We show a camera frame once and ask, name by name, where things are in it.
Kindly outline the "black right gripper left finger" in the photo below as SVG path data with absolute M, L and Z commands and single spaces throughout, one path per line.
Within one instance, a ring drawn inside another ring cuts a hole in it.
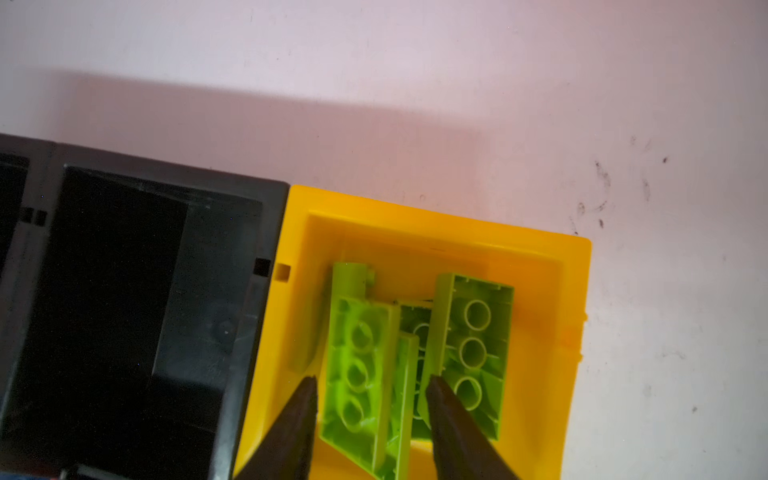
M 308 479 L 318 412 L 315 376 L 304 377 L 236 479 Z

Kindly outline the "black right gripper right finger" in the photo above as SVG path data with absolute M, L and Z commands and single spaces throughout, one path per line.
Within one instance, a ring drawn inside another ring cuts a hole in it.
M 438 479 L 519 479 L 442 377 L 430 377 L 425 397 Z

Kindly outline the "green lego brick large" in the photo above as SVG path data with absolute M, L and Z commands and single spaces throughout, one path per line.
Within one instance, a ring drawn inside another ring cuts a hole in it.
M 486 438 L 500 437 L 514 288 L 458 273 L 437 277 L 418 413 L 430 423 L 426 391 L 441 377 Z

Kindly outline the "green lego brick pair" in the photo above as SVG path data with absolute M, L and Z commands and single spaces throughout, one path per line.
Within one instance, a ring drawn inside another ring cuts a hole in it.
M 374 473 L 376 479 L 408 478 L 414 406 L 431 319 L 431 301 L 401 300 L 396 306 L 400 312 L 400 332 L 396 343 L 385 457 L 382 466 Z

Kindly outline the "green lego brick narrow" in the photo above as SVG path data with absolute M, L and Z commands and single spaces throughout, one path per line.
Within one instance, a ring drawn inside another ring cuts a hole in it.
M 332 268 L 320 438 L 374 474 L 385 463 L 399 314 L 373 300 L 363 263 Z

